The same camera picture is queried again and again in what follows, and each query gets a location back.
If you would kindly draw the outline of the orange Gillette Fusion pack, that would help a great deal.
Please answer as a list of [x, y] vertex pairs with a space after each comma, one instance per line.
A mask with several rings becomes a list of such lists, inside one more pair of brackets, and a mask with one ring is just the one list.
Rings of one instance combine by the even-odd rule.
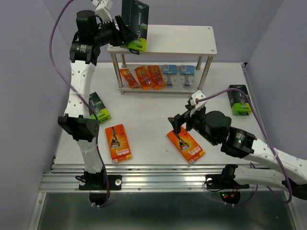
[[132, 152], [123, 124], [106, 128], [105, 134], [113, 163], [126, 161], [132, 158]]
[[170, 131], [166, 136], [175, 146], [181, 156], [190, 164], [194, 164], [205, 154], [203, 148], [183, 126], [181, 126], [179, 134], [175, 134], [174, 131]]

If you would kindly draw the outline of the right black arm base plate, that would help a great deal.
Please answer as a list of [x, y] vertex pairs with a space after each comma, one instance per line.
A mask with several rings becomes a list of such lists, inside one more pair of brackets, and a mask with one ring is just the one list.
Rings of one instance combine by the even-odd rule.
[[220, 174], [207, 174], [204, 188], [211, 190], [248, 189], [249, 184], [239, 184], [235, 181], [235, 170], [238, 165], [227, 164]]

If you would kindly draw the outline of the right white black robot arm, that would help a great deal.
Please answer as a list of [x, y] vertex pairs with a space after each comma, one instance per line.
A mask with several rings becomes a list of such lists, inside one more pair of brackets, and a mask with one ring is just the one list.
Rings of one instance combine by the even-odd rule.
[[255, 135], [231, 126], [231, 118], [222, 112], [194, 114], [186, 111], [168, 118], [175, 134], [179, 134], [181, 125], [186, 130], [194, 129], [213, 146], [221, 145], [220, 151], [228, 156], [253, 161], [262, 168], [244, 168], [236, 164], [227, 164], [220, 174], [210, 174], [207, 179], [208, 189], [247, 189], [250, 185], [274, 187], [291, 192], [296, 198], [307, 198], [307, 162], [271, 149], [267, 143]]

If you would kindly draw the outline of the blue clear razor blister pack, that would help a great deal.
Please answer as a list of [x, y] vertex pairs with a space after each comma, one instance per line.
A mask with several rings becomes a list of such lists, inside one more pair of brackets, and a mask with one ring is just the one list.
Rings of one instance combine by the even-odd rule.
[[177, 87], [177, 65], [163, 65], [163, 77], [167, 87]]

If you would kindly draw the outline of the orange BIC razor bag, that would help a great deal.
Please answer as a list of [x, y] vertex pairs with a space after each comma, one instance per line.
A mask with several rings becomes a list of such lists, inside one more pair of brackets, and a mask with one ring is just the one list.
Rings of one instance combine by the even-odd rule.
[[124, 77], [124, 79], [127, 81], [130, 88], [140, 88], [141, 87], [129, 69], [120, 69], [119, 72]]
[[145, 66], [140, 66], [135, 69], [138, 81], [142, 89], [147, 90], [154, 86], [154, 83], [151, 81], [147, 68]]
[[149, 65], [147, 66], [149, 77], [154, 83], [153, 88], [155, 90], [161, 89], [166, 86], [166, 82], [161, 73], [160, 67], [158, 65]]

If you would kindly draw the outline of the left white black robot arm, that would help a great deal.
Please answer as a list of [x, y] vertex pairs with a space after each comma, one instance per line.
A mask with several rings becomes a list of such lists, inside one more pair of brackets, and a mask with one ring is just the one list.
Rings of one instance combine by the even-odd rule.
[[64, 115], [58, 124], [76, 141], [84, 160], [84, 173], [77, 176], [82, 190], [105, 190], [109, 185], [98, 147], [99, 121], [92, 119], [89, 106], [90, 87], [100, 48], [127, 45], [137, 38], [116, 16], [109, 22], [97, 22], [100, 16], [91, 10], [77, 12], [77, 32], [70, 47], [70, 94]]

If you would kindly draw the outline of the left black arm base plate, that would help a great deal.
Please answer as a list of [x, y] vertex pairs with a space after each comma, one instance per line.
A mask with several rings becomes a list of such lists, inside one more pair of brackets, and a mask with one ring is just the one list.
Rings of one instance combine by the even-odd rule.
[[[108, 186], [111, 191], [121, 190], [122, 176], [108, 175]], [[81, 191], [106, 191], [106, 178], [103, 174], [77, 175], [75, 179], [79, 181], [79, 190]]]

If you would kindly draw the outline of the black green razor box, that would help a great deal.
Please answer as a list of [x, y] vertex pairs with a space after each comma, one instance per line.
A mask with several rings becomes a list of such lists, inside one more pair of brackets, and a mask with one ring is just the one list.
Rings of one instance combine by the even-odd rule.
[[146, 50], [149, 5], [139, 0], [123, 0], [121, 7], [121, 18], [125, 26], [132, 31], [136, 37], [129, 44], [121, 45], [121, 48], [139, 55]]
[[105, 107], [104, 103], [96, 92], [89, 95], [89, 113], [92, 119], [98, 118], [99, 124], [102, 124], [111, 119], [110, 112]]

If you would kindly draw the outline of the aluminium rail frame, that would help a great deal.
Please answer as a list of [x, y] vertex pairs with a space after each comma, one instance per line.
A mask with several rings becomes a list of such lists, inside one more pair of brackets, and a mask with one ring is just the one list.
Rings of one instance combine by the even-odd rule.
[[[83, 159], [76, 142], [66, 133], [59, 138], [51, 170], [42, 177], [29, 228], [32, 230], [294, 230], [292, 207], [275, 199], [264, 187], [241, 191], [241, 207], [221, 203], [218, 193], [203, 188], [207, 174], [230, 158], [193, 134], [205, 156], [188, 164], [166, 134], [169, 116], [181, 113], [185, 95], [126, 93], [117, 90], [113, 65], [98, 64], [92, 91], [106, 102], [111, 121], [100, 128], [99, 148], [109, 174], [122, 175], [122, 189], [113, 191], [105, 208], [92, 207], [90, 192], [78, 188]], [[105, 129], [123, 124], [132, 158], [113, 163]]]

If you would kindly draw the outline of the white two-tier shelf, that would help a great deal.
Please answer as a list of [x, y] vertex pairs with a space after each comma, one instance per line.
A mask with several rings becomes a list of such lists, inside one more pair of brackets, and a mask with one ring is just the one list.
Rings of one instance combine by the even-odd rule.
[[193, 94], [203, 90], [213, 57], [217, 54], [213, 28], [211, 26], [188, 25], [148, 25], [145, 55], [197, 56], [198, 62], [194, 67], [193, 85], [184, 87], [181, 83], [183, 75], [176, 74], [176, 85], [160, 90], [148, 89], [145, 92]]

